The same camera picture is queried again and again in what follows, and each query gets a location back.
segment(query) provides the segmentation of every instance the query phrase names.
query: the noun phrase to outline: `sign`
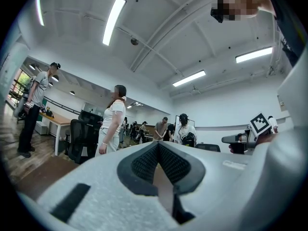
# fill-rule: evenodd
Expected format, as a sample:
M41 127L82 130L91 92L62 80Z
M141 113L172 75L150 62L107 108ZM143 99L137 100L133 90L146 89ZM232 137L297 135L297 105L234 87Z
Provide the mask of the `sign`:
M265 132L271 126L262 113L251 119L249 125L251 126L251 129L256 137Z

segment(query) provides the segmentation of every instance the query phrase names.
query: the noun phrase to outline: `shoe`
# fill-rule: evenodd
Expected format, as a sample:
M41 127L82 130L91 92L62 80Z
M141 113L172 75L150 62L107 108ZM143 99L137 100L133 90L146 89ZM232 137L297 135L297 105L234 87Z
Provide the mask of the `shoe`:
M18 154L20 154L21 156L25 158L29 158L31 156L30 152L18 152Z

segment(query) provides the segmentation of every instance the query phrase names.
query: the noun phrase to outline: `fluorescent light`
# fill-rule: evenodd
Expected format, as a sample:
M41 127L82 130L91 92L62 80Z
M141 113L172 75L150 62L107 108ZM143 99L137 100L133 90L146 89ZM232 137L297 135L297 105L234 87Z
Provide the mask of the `fluorescent light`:
M174 85L175 87L178 87L178 86L180 86L180 85L183 85L183 84L185 84L185 83L187 83L187 82L189 82L189 81L192 81L192 80L194 80L194 79L200 78L200 77L202 77L202 76L205 76L204 70L202 70L202 71L200 71L200 72L198 72L198 73L196 73L196 74L194 74L194 75L191 75L191 76L189 76L189 77L187 77L187 78L185 78L185 79L183 79L183 80L180 80L180 81L174 83L173 85Z
M53 79L54 81L56 81L56 82L59 82L59 80L56 79L54 76L52 76L52 79Z
M116 21L122 11L122 8L124 7L126 1L125 0L115 0L115 3L112 7L112 10L110 12L110 15L108 17L108 21L105 28L105 33L103 37L103 44L109 45L110 39L112 36L112 32L114 30L114 27L116 25Z
M38 20L39 20L39 23L44 26L44 21L43 21L43 16L42 16L42 10L41 10L41 7L40 7L40 0L36 0L36 6L37 6L37 14L38 14Z
M254 59L256 57L259 56L265 56L265 55L269 55L273 52L273 47L269 47L269 48L265 48L262 50L258 50L258 51L254 51L245 55L241 55L241 56L237 56L236 59L236 63L241 63L250 59Z

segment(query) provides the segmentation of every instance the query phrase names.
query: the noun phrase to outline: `wooden desk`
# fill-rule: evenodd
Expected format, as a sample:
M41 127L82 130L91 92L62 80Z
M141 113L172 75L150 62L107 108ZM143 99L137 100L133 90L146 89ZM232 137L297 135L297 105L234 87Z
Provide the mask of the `wooden desk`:
M40 116L47 118L48 120L50 120L53 124L57 125L57 134L56 134L56 145L55 145L55 150L54 150L54 154L57 156L58 155L58 147L59 147L59 136L60 136L60 130L61 127L63 126L68 126L71 124L71 120L67 119L55 112L53 112L53 116L54 118L47 116L45 113L39 113Z

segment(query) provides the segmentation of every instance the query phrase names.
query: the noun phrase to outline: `gray t-shirt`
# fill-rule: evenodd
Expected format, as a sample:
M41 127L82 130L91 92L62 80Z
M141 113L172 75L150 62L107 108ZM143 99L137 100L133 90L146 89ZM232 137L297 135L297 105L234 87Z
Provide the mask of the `gray t-shirt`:
M32 96L32 102L36 106L41 107L43 104L44 92L47 89L48 84L49 84L49 78L48 78L47 72L40 72L34 81L38 82L39 84L34 90L34 93Z
M163 124L161 121L156 123L155 130L159 133L160 136L163 136L164 132L167 129L167 123ZM158 137L156 133L153 134L153 139L161 140L162 138Z

